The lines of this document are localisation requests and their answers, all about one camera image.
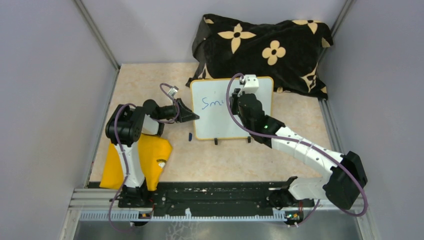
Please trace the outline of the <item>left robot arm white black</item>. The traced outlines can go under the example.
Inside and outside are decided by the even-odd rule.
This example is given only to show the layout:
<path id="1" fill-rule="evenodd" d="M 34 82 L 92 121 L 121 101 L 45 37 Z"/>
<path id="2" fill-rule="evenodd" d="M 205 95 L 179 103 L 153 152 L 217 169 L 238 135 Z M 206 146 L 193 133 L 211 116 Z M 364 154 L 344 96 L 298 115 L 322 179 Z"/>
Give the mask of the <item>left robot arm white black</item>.
<path id="1" fill-rule="evenodd" d="M 153 99 L 118 105 L 105 127 L 110 144 L 100 186 L 129 193 L 132 203 L 146 206 L 173 151 L 162 138 L 165 125 L 198 119 L 180 98 L 166 106 Z"/>

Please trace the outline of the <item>white whiteboard yellow frame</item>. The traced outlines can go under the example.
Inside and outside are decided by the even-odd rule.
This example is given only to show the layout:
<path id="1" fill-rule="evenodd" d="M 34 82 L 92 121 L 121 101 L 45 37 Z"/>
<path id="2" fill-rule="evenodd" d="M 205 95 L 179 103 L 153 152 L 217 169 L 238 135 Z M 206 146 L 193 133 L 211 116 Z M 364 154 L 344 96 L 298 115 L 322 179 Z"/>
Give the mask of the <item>white whiteboard yellow frame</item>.
<path id="1" fill-rule="evenodd" d="M 228 112 L 226 91 L 230 79 L 191 82 L 192 111 L 199 116 L 194 121 L 194 135 L 198 140 L 241 139 L 250 136 L 236 125 Z M 271 115 L 274 80 L 269 76 L 260 76 L 256 81 L 259 81 L 256 98 L 261 101 L 264 113 Z"/>

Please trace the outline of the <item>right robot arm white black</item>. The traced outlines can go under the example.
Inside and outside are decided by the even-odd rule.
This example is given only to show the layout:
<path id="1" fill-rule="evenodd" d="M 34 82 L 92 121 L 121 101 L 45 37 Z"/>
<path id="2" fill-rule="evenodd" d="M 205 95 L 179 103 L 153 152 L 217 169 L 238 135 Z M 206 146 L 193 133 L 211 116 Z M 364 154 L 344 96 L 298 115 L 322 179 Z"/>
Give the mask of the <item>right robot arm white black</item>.
<path id="1" fill-rule="evenodd" d="M 325 199 L 349 214 L 358 197 L 363 199 L 364 215 L 368 199 L 364 187 L 368 179 L 360 156 L 326 149 L 294 132 L 278 119 L 265 114 L 253 93 L 237 88 L 226 92 L 226 105 L 234 123 L 259 144 L 289 154 L 320 174 L 318 178 L 293 178 L 281 199 L 295 206 L 303 199 Z"/>

